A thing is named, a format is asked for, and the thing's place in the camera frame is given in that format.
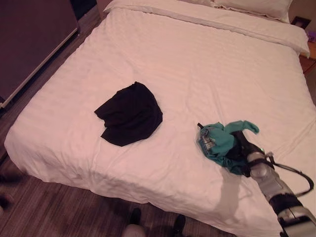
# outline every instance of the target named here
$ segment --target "teal shirt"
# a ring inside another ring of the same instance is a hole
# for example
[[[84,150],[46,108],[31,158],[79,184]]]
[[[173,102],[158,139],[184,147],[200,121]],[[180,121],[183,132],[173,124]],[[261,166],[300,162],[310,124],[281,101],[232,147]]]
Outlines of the teal shirt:
[[[247,164],[246,160],[235,161],[225,156],[229,150],[237,144],[235,137],[230,133],[248,129],[257,134],[259,128],[249,121],[240,120],[231,122],[226,126],[218,122],[204,126],[204,128],[200,130],[200,135],[206,129],[208,130],[207,136],[212,140],[214,146],[209,150],[202,149],[204,155],[222,167],[227,168],[231,173],[242,175],[242,167]]]

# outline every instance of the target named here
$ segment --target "white pillow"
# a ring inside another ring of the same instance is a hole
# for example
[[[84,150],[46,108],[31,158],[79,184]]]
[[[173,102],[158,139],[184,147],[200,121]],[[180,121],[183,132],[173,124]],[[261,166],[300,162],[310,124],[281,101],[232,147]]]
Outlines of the white pillow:
[[[214,0],[214,2],[226,9],[259,13],[286,22],[292,0]]]

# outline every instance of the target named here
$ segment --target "cable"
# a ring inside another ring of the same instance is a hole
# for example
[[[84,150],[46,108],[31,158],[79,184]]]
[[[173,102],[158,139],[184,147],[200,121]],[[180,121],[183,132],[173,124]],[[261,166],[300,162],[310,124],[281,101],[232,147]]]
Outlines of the cable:
[[[292,168],[292,167],[286,166],[286,165],[284,165],[284,164],[276,163],[276,162],[274,161],[273,157],[272,157],[272,158],[269,157],[269,158],[270,158],[271,164],[273,164],[273,165],[275,165],[275,166],[278,166],[278,167],[280,167],[280,168],[282,168],[282,169],[286,169],[286,170],[288,170],[288,171],[297,173],[297,174],[301,175],[302,177],[304,177],[304,178],[307,180],[307,182],[308,182],[309,185],[310,185],[310,189],[308,189],[308,190],[306,190],[306,191],[304,191],[304,192],[295,194],[295,196],[296,196],[297,198],[298,198],[298,197],[301,197],[301,196],[303,196],[303,195],[305,195],[305,194],[308,194],[311,190],[314,189],[314,182],[312,181],[312,179],[311,179],[309,176],[307,176],[306,174],[304,174],[302,171],[299,171],[299,170],[294,169],[294,168]]]

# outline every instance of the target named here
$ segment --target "shoe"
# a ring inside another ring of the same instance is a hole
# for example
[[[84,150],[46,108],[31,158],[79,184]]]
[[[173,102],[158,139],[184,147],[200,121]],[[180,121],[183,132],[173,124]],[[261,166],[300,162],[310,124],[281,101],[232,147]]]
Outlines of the shoe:
[[[0,183],[18,183],[23,179],[24,175],[22,172],[6,172],[0,174]]]
[[[14,199],[9,194],[0,194],[0,206],[3,208],[3,210],[8,209],[9,206],[11,206],[14,203]]]
[[[139,225],[141,215],[141,210],[139,208],[135,208],[132,212],[132,215],[130,216],[129,223],[133,225]]]
[[[173,234],[172,236],[176,236],[176,235],[181,236],[185,224],[186,224],[186,217],[184,215],[178,215],[172,228],[172,234]]]

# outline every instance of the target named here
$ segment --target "bed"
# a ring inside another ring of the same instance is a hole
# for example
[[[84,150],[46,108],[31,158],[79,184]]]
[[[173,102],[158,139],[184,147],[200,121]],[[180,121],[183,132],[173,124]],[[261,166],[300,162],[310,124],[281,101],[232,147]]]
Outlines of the bed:
[[[11,127],[12,161],[45,182],[150,202],[239,237],[277,237],[277,218],[250,178],[204,157],[202,124],[248,120],[254,144],[316,179],[316,110],[295,26],[177,0],[115,0],[107,18],[33,97]],[[124,147],[100,137],[94,111],[135,81],[155,96],[163,122]],[[294,192],[304,179],[277,170]],[[300,198],[316,214],[316,194]]]

